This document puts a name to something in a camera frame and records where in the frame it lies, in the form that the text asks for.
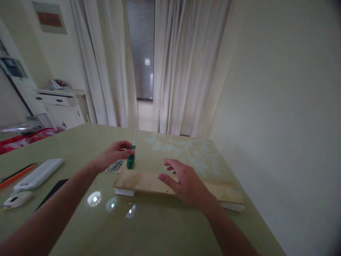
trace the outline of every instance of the green table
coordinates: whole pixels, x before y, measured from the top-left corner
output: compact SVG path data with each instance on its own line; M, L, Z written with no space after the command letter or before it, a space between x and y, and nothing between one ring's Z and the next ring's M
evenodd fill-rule
M111 142L133 140L134 130L99 124L83 124L0 156L0 177L6 177L30 163L64 158L65 163L40 187L25 205L0 213L0 242L32 215L53 186L70 178L87 161ZM251 200L226 161L210 140L137 131L136 170L164 172L164 158L176 158L191 165L202 178L235 182L246 210L231 216L261 255L284 255ZM135 197L115 194L118 174L97 176L51 255L219 255L221 251L205 217L175 197L136 193ZM12 192L10 184L0 190L3 203ZM87 198L99 192L96 204Z

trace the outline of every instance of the wooden plank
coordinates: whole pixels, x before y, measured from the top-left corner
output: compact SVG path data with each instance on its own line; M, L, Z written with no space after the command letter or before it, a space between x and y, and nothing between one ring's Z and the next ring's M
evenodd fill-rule
M156 172L141 172L136 170L121 170L120 175L115 180L113 187L123 190L141 191L147 193L175 195L173 190L161 182ZM179 181L177 177L171 175L172 179ZM243 196L234 183L224 181L202 180L208 190L220 202L235 203L245 205Z

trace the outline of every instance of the window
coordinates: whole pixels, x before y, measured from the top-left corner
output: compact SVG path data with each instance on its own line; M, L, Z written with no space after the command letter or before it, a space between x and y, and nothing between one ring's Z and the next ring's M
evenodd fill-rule
M136 96L153 101L154 0L126 0Z

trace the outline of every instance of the screwdriver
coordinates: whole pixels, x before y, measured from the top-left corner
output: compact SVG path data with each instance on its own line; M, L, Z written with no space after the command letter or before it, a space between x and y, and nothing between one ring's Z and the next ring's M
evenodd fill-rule
M135 139L136 139L136 127L135 127L135 134L134 134L134 143L131 146L131 149L135 149ZM132 154L128 157L127 160L127 169L131 170L134 168L134 163L135 163L135 154Z

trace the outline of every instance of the drawer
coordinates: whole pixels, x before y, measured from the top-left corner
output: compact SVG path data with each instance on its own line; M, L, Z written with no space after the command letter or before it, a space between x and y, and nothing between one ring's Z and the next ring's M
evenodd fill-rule
M48 95L48 94L35 94L35 101L41 103L63 105L63 106L76 106L75 99L73 97L60 96L60 95Z

